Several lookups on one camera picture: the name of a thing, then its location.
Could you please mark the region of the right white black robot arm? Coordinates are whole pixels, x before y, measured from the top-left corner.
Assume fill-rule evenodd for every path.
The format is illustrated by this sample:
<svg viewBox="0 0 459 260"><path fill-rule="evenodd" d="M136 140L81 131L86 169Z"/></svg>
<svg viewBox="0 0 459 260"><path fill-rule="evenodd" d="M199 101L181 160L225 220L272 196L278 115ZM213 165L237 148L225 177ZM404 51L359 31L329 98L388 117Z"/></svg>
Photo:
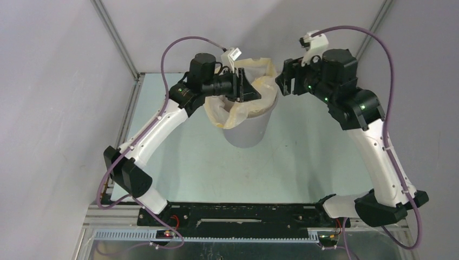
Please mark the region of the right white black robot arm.
<svg viewBox="0 0 459 260"><path fill-rule="evenodd" d="M395 224L429 201L401 167L393 166L396 153L383 133L384 109L374 92L358 87L357 69L358 61L348 50L330 49L309 60L285 60L275 80L285 96L309 93L324 102L355 143L369 172L369 192L332 194L317 203L314 217L321 226L331 225L336 218L359 218L371 227Z"/></svg>

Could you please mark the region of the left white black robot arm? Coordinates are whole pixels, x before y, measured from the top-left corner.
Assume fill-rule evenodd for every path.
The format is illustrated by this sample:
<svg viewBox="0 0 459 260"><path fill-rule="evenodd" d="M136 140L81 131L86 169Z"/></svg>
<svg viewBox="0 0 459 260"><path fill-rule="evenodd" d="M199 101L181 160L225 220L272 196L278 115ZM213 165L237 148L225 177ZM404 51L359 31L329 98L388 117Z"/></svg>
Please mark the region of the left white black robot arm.
<svg viewBox="0 0 459 260"><path fill-rule="evenodd" d="M199 53L190 61L183 78L167 92L164 107L130 140L104 151L109 177L147 208L157 225L169 223L169 202L154 188L153 179L144 168L159 145L203 106L209 96L224 96L239 102L261 99L244 68L224 65L218 69L214 55Z"/></svg>

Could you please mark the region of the translucent cream trash bag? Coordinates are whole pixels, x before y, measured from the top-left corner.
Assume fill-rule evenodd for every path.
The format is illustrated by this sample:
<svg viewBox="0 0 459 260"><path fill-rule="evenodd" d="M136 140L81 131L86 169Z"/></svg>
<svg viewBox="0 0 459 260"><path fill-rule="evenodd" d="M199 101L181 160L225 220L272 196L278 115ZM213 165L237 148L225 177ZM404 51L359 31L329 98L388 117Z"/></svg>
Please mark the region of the translucent cream trash bag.
<svg viewBox="0 0 459 260"><path fill-rule="evenodd" d="M235 61L234 65L244 71L238 79L238 96L210 96L204 103L211 124L221 129L232 129L267 112L278 94L277 70L271 58L247 58Z"/></svg>

